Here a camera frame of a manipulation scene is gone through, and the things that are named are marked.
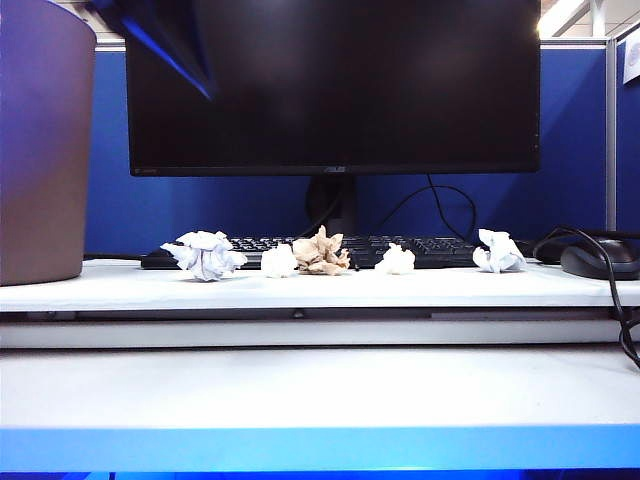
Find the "crumpled paper ball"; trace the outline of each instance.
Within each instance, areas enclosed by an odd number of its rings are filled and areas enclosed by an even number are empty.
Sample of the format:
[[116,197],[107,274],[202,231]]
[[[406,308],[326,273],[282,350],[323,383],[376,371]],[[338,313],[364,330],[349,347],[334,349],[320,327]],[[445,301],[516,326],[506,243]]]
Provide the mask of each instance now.
[[260,270],[269,278],[285,278],[293,274],[298,266],[291,245],[281,243],[262,254]]
[[484,272],[517,272],[522,270],[527,262],[515,242],[507,232],[494,232],[480,229],[478,236],[482,243],[489,247],[487,252],[478,247],[473,252],[473,261]]
[[341,233],[327,238],[327,229],[320,227],[311,238],[299,238],[293,242],[293,254],[298,260],[300,273],[312,275],[340,275],[349,268],[349,250],[343,248]]
[[411,250],[402,250],[400,245],[389,243],[389,250],[382,255],[375,269],[391,275],[403,275],[413,271],[416,256]]
[[205,282],[220,280],[225,273],[247,263],[242,253],[231,251],[233,246],[222,232],[189,232],[176,241],[183,245],[165,243],[161,248],[171,252],[182,270],[189,270]]

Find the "monitor screen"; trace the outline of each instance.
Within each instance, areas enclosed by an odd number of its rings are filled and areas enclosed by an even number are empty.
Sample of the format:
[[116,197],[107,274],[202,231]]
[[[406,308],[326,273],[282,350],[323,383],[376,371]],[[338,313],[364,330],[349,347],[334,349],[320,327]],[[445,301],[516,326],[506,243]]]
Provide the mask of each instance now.
[[193,5],[211,98],[127,42],[133,175],[538,168],[539,0]]

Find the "black cable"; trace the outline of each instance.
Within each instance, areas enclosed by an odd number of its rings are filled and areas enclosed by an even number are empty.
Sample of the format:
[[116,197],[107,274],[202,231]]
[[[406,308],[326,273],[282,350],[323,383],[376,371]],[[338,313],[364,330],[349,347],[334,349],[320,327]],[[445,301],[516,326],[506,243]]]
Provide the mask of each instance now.
[[600,254],[602,254],[605,263],[607,264],[607,277],[609,280],[611,297],[613,299],[614,317],[620,323],[620,334],[618,335],[618,342],[620,343],[620,346],[622,347],[622,350],[627,355],[627,357],[629,357],[633,361],[633,363],[635,363],[636,366],[640,368],[640,357],[638,356],[638,352],[636,351],[636,347],[633,343],[633,338],[631,337],[631,329],[639,325],[640,320],[633,320],[633,309],[623,307],[622,303],[620,302],[615,273],[613,272],[613,265],[611,263],[611,259],[609,258],[609,254],[604,249],[604,247],[583,230],[561,225],[554,228],[551,233],[546,235],[541,241],[538,242],[537,246],[533,250],[534,256],[537,254],[539,247],[546,241],[552,238],[566,237],[568,235],[577,235],[579,237],[582,237],[584,240],[593,245]]
[[410,193],[409,195],[407,195],[406,197],[404,197],[402,200],[400,200],[395,207],[393,207],[391,209],[391,211],[382,219],[380,220],[380,222],[378,222],[378,224],[373,228],[373,231],[377,231],[379,230],[385,223],[387,223],[387,221],[393,217],[396,212],[398,210],[400,210],[400,208],[402,208],[402,206],[404,206],[405,203],[407,203],[409,200],[411,200],[413,197],[415,197],[416,195],[418,195],[419,193],[424,192],[425,190],[432,190],[435,191],[438,188],[442,188],[445,190],[452,190],[456,193],[459,193],[460,195],[462,195],[467,202],[469,203],[469,206],[471,207],[471,224],[469,226],[469,229],[467,230],[467,235],[463,236],[460,235],[459,233],[457,233],[454,229],[452,229],[447,222],[445,222],[445,225],[447,225],[447,227],[461,240],[465,240],[468,242],[471,242],[471,235],[473,235],[473,232],[476,229],[476,222],[477,222],[477,209],[476,209],[476,204],[473,201],[473,199],[467,195],[465,192],[463,192],[462,190],[460,190],[459,188],[456,187],[452,187],[450,185],[429,185],[426,187],[421,187],[418,190]]
[[471,227],[471,229],[469,231],[467,231],[467,235],[462,235],[461,233],[459,233],[455,228],[453,228],[451,226],[451,224],[447,221],[445,215],[444,215],[444,211],[442,210],[442,205],[440,204],[440,196],[438,195],[438,189],[436,188],[436,186],[433,184],[433,180],[431,179],[431,175],[427,174],[427,181],[429,182],[429,186],[431,187],[431,193],[433,193],[433,198],[436,201],[436,207],[438,208],[438,215],[440,215],[440,220],[442,220],[442,223],[444,223],[447,228],[459,239],[461,240],[468,240],[467,237],[470,237],[474,230],[475,230],[475,220],[473,222],[473,226]]

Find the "keyboard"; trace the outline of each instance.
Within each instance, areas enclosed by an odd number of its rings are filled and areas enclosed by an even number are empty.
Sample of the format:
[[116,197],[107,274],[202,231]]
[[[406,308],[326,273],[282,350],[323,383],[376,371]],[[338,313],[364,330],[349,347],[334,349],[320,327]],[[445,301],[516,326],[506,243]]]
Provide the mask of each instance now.
[[[279,243],[291,244],[293,237],[229,238],[233,249],[246,255],[244,270],[259,270],[262,252]],[[415,268],[475,267],[472,254],[475,246],[458,238],[410,237],[401,235],[345,236],[341,248],[349,249],[351,268],[370,269],[382,260],[389,243],[411,250],[416,256]],[[142,268],[151,270],[177,269],[177,262],[166,250],[158,249],[142,257]]]

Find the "trash can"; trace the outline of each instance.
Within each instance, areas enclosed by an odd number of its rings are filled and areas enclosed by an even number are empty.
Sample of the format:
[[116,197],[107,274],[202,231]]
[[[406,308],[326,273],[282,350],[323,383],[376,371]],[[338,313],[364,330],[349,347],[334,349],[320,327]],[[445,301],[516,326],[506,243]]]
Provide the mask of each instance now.
[[0,2],[2,286],[82,269],[95,45],[53,2]]

